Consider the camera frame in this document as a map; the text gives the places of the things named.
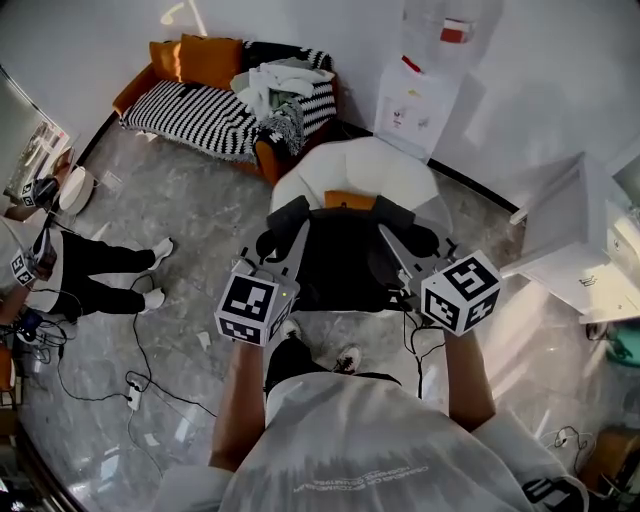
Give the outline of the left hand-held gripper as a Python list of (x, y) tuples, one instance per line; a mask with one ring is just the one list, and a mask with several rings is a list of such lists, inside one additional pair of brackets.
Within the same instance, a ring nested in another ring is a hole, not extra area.
[(283, 275), (252, 264), (263, 264), (277, 249), (270, 229), (254, 230), (244, 239), (244, 258), (234, 265), (215, 312), (221, 336), (266, 346), (292, 312), (299, 292), (297, 275), (310, 229), (306, 220), (283, 263)]

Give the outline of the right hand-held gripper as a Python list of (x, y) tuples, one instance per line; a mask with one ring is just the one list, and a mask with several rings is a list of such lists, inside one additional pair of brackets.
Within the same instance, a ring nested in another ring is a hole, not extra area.
[(409, 278), (409, 289), (418, 297), (417, 311), (448, 332), (462, 335), (488, 318), (499, 298), (501, 276), (480, 250), (436, 270), (433, 257), (450, 250), (446, 230), (414, 228), (414, 255), (385, 225), (378, 229)]

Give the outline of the black backpack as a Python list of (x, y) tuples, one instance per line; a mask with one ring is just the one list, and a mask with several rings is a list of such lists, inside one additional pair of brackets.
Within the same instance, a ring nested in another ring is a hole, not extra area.
[(290, 250), (306, 220), (310, 229), (297, 275), (296, 311), (379, 313), (417, 307), (403, 290), (401, 267), (378, 229), (388, 227), (414, 255), (414, 228), (424, 226), (413, 212), (382, 195), (368, 211), (312, 209), (300, 195), (266, 218), (278, 255)]

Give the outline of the white round armchair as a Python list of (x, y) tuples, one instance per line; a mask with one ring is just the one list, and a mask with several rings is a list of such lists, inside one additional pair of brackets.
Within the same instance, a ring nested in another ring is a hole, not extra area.
[(432, 170), (375, 137), (321, 144), (274, 186), (271, 211), (303, 195), (313, 209), (325, 206), (329, 190), (382, 195), (416, 215), (453, 229)]

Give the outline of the person's right forearm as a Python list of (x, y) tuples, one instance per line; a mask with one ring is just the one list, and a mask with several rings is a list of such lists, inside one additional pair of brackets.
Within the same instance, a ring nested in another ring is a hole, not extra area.
[(496, 414), (481, 347), (472, 331), (461, 336), (445, 331), (444, 340), (449, 417), (473, 432)]

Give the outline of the person's left forearm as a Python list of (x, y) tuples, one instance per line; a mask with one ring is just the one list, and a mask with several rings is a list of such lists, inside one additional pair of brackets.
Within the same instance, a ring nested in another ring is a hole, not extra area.
[(235, 472), (265, 430), (263, 349), (234, 344), (213, 431), (209, 465)]

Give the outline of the small orange cushion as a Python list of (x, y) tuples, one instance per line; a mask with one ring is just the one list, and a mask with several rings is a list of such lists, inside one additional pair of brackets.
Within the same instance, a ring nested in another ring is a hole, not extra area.
[(371, 210), (376, 202), (375, 197), (340, 190), (324, 192), (326, 208), (348, 208), (353, 210)]

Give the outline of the person's black trousers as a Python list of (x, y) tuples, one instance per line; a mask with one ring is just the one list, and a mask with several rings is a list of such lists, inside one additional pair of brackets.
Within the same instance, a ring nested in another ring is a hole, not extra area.
[[(264, 383), (265, 396), (268, 397), (277, 384), (287, 379), (311, 373), (334, 373), (334, 366), (328, 369), (316, 363), (309, 347), (302, 340), (285, 339), (275, 348), (269, 360)], [(390, 381), (400, 385), (400, 382), (391, 375), (378, 372), (360, 372), (357, 369), (351, 376)]]

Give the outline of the grey fringed scarf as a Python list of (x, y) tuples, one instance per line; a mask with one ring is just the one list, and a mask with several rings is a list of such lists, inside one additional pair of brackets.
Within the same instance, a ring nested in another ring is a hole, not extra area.
[(305, 141), (303, 111), (297, 100), (283, 103), (258, 122), (254, 146), (265, 142), (279, 159), (296, 156)]

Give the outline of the person's right shoe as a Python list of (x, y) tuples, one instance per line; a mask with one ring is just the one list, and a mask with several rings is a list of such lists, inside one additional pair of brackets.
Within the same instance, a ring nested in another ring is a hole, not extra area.
[(353, 375), (357, 371), (361, 359), (361, 348), (356, 344), (348, 345), (336, 358), (336, 364), (333, 368), (333, 372), (345, 375)]

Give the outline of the white water dispenser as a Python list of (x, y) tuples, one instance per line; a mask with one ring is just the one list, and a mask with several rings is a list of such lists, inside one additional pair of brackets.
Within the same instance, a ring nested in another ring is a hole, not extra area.
[(421, 74), (403, 61), (389, 63), (380, 79), (375, 126), (379, 139), (428, 161), (454, 107), (460, 82)]

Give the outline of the white washbasin cabinet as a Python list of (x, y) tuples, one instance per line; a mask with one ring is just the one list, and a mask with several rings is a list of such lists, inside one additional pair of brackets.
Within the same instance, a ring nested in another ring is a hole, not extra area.
[(582, 324), (640, 318), (640, 209), (582, 154), (510, 218), (524, 222), (522, 275), (580, 313)]

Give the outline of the black white striped blanket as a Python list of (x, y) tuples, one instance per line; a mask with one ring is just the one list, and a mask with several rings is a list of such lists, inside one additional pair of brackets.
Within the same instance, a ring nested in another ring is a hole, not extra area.
[(230, 90), (162, 80), (124, 111), (120, 125), (214, 158), (257, 163), (256, 117)]

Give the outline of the person's white t-shirt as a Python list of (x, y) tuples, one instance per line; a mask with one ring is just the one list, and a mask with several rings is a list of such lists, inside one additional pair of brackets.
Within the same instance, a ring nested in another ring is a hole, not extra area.
[(168, 470), (152, 512), (588, 512), (586, 488), (509, 411), (473, 431), (397, 384), (278, 384), (235, 471)]

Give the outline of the white round stool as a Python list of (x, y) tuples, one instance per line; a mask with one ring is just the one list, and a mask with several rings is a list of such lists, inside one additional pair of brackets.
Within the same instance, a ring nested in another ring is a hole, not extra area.
[(88, 204), (95, 184), (95, 177), (83, 166), (77, 166), (60, 190), (60, 209), (69, 215), (80, 213)]

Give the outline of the orange couch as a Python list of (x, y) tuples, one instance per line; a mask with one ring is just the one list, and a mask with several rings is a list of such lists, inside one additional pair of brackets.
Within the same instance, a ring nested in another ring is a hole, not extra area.
[[(149, 91), (156, 84), (158, 84), (160, 80), (154, 73), (152, 64), (150, 62), (119, 94), (119, 96), (113, 102), (113, 109), (120, 117), (124, 114), (124, 111), (133, 103), (139, 99), (142, 94)], [(335, 93), (336, 93), (336, 106), (338, 100), (338, 83), (336, 77), (336, 85), (335, 85)], [(282, 178), (311, 148), (319, 145), (320, 143), (327, 140), (330, 127), (334, 122), (333, 117), (328, 120), (323, 126), (320, 127), (318, 131), (311, 134), (310, 137), (305, 138), (304, 145), (301, 151), (292, 157), (288, 157), (285, 159), (279, 159), (274, 150), (269, 147), (265, 142), (258, 142), (257, 146), (254, 146), (253, 150), (256, 156), (257, 163), (252, 165), (250, 163), (242, 163), (242, 162), (232, 162), (235, 165), (246, 169), (250, 172), (253, 172), (264, 179), (266, 179), (271, 184), (276, 184), (280, 178)]]

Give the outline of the clear water bottle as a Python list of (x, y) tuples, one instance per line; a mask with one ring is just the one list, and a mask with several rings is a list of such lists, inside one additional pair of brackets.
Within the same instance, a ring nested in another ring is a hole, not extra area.
[(401, 57), (420, 75), (465, 75), (485, 54), (504, 0), (404, 0)]

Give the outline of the teal bag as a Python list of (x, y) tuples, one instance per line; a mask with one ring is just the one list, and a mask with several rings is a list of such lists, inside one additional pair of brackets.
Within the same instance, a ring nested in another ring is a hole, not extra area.
[(640, 368), (640, 327), (616, 325), (608, 334), (607, 358), (621, 366)]

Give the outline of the blue handheld device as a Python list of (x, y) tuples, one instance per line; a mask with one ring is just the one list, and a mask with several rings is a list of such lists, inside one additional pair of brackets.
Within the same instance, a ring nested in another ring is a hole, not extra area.
[(34, 310), (27, 308), (17, 317), (14, 322), (15, 334), (18, 339), (26, 344), (34, 344), (37, 337), (37, 330), (43, 318)]

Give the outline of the leaning framed panel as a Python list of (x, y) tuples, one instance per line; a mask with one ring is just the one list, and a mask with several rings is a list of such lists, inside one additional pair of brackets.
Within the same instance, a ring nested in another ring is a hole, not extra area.
[(33, 179), (52, 173), (55, 160), (71, 147), (69, 135), (55, 123), (41, 120), (21, 151), (13, 172), (2, 189), (11, 199), (18, 200), (23, 186)]

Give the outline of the brown cardboard box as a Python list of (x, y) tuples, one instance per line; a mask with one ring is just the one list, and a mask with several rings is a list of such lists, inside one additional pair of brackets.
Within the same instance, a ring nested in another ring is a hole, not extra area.
[(598, 433), (578, 477), (592, 491), (603, 492), (606, 482), (622, 489), (622, 477), (630, 477), (638, 463), (640, 429), (609, 426)]

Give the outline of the orange chair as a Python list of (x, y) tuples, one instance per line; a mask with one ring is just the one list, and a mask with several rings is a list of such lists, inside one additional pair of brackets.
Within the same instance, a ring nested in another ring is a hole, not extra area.
[(11, 350), (6, 345), (0, 343), (0, 407), (5, 407), (5, 400), (8, 400), (9, 406), (13, 410), (16, 409), (16, 381), (17, 370)]

